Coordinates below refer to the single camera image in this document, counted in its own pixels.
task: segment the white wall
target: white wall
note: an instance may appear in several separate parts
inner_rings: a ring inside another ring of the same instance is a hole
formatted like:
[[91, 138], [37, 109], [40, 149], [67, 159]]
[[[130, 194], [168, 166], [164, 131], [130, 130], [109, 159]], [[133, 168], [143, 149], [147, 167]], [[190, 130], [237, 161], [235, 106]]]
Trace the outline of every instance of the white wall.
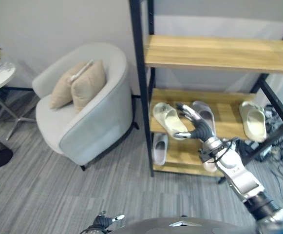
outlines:
[[107, 41], [126, 54], [139, 94], [128, 0], [0, 0], [0, 47], [17, 66], [9, 86], [31, 87], [47, 66], [90, 41]]
[[[281, 39], [283, 0], [154, 0], [158, 35]], [[248, 92], [258, 74], [157, 69], [157, 87]]]

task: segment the wall baseboard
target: wall baseboard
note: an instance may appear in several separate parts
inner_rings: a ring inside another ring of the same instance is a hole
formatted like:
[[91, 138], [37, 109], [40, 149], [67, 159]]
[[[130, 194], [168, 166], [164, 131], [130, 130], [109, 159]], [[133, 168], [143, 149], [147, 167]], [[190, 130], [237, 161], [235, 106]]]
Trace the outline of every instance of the wall baseboard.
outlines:
[[132, 98], [141, 98], [141, 96], [140, 96], [140, 95], [132, 94]]
[[7, 87], [7, 86], [2, 87], [2, 89], [5, 89], [5, 90], [20, 90], [20, 91], [34, 91], [32, 88]]

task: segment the white armchair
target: white armchair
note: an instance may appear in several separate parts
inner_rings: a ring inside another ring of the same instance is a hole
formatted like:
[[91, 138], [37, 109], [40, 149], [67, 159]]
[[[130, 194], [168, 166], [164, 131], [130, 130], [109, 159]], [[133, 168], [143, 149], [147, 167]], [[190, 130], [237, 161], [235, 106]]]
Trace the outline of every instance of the white armchair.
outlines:
[[[82, 61], [103, 61], [107, 83], [76, 113], [73, 104], [49, 109], [50, 94], [61, 75]], [[108, 149], [132, 123], [131, 91], [124, 53], [108, 43], [90, 43], [60, 58], [33, 81], [41, 98], [36, 107], [39, 130], [47, 144], [74, 163], [84, 165]]]

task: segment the table leg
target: table leg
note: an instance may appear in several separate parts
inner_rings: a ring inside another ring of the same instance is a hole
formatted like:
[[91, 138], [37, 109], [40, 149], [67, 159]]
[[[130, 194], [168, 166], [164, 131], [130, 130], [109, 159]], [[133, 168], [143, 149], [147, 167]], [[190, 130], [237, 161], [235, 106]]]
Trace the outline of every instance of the table leg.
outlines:
[[7, 111], [13, 118], [15, 118], [15, 123], [12, 127], [12, 129], [10, 130], [10, 132], [8, 133], [7, 135], [7, 138], [6, 140], [9, 140], [9, 138], [11, 137], [11, 135], [14, 133], [16, 127], [17, 127], [17, 124], [19, 122], [33, 122], [35, 123], [36, 120], [35, 119], [32, 119], [32, 118], [25, 118], [25, 117], [19, 117], [17, 116], [8, 106], [6, 106], [6, 104], [3, 102], [3, 100], [0, 99], [0, 106], [5, 110]]

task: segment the shelving unit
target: shelving unit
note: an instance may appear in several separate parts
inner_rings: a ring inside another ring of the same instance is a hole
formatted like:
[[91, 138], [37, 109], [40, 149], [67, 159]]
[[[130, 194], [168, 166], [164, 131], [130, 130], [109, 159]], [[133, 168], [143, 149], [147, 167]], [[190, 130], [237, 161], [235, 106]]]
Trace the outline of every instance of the shelving unit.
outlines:
[[[201, 143], [193, 139], [178, 141], [169, 137], [166, 164], [163, 166], [152, 164], [152, 135], [155, 132], [166, 132], [152, 117], [153, 106], [158, 102], [174, 106], [176, 102], [190, 104], [194, 100], [204, 101], [214, 113], [218, 137], [246, 139], [239, 105], [245, 100], [252, 100], [255, 95], [156, 89], [154, 88], [155, 68], [262, 72], [252, 92], [255, 93], [261, 88], [283, 120], [283, 104], [265, 81], [268, 77], [267, 73], [283, 74], [283, 40], [154, 35], [153, 0], [147, 0], [149, 38], [143, 41], [140, 2], [142, 0], [130, 0], [130, 9], [151, 176], [154, 175], [153, 170], [222, 176], [220, 172], [210, 173], [203, 168], [198, 157]], [[149, 85], [146, 82], [146, 67], [151, 68]], [[188, 120], [182, 119], [182, 121], [189, 130], [193, 130]], [[261, 143], [253, 155], [243, 158], [243, 162], [248, 163], [281, 136], [283, 136], [283, 125]]]
[[150, 35], [148, 67], [283, 73], [283, 41]]

